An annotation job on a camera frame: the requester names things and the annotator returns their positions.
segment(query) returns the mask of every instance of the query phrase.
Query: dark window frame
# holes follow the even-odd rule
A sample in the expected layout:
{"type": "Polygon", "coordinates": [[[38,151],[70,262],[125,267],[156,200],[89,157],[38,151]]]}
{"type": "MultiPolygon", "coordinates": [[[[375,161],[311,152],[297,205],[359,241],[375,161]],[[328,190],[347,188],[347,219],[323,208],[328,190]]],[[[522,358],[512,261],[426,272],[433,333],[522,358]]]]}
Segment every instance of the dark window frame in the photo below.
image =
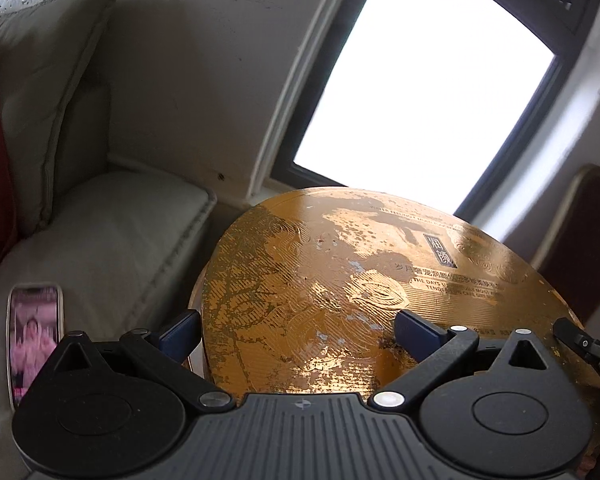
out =
{"type": "MultiPolygon", "coordinates": [[[[529,28],[554,53],[536,92],[455,215],[471,221],[507,177],[531,142],[566,82],[595,19],[600,0],[494,0],[529,28]]],[[[343,0],[286,128],[273,164],[272,178],[296,188],[342,186],[339,182],[294,163],[322,92],[366,0],[343,0]]]]}

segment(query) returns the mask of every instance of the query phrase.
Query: person on phone screen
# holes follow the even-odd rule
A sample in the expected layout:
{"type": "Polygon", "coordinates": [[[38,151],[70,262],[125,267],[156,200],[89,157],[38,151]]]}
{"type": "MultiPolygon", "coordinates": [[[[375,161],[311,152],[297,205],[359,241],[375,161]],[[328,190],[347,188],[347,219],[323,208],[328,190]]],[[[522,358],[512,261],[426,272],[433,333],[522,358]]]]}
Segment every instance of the person on phone screen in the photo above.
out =
{"type": "Polygon", "coordinates": [[[23,395],[54,348],[56,343],[49,330],[42,330],[35,318],[29,319],[22,340],[11,346],[11,368],[14,373],[22,373],[23,395]]]}

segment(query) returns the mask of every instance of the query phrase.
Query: chinese characters label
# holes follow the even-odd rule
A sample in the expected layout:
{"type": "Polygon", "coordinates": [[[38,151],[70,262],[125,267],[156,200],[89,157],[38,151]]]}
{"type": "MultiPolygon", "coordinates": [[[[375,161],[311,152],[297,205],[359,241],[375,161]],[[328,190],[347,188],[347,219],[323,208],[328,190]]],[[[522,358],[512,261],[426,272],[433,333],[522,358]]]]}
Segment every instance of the chinese characters label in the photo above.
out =
{"type": "Polygon", "coordinates": [[[446,251],[444,245],[440,241],[440,238],[436,238],[435,236],[431,235],[424,235],[424,237],[427,239],[427,243],[429,244],[429,247],[431,247],[433,253],[436,255],[440,265],[444,265],[445,267],[453,267],[454,269],[458,268],[456,263],[451,258],[451,254],[446,251]]]}

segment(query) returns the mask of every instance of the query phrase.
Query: back cushion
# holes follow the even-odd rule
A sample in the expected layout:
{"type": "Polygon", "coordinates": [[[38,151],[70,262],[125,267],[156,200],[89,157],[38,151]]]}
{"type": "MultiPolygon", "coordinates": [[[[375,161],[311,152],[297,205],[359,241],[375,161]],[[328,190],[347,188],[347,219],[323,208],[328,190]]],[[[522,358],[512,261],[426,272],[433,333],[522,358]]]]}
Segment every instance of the back cushion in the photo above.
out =
{"type": "Polygon", "coordinates": [[[0,17],[0,118],[23,236],[51,216],[67,103],[115,0],[51,0],[0,17]]]}

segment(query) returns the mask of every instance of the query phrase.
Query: silver screw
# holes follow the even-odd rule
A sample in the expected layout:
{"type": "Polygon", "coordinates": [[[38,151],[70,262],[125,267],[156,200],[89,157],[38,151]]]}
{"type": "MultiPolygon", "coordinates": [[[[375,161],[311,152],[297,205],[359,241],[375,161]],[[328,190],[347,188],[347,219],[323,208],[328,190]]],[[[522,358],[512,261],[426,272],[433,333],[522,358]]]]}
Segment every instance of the silver screw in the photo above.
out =
{"type": "Polygon", "coordinates": [[[398,392],[378,392],[374,395],[374,402],[383,408],[397,408],[405,400],[404,395],[398,392]]]}
{"type": "Polygon", "coordinates": [[[225,392],[207,392],[200,395],[198,400],[208,408],[222,408],[231,402],[231,396],[225,392]]]}

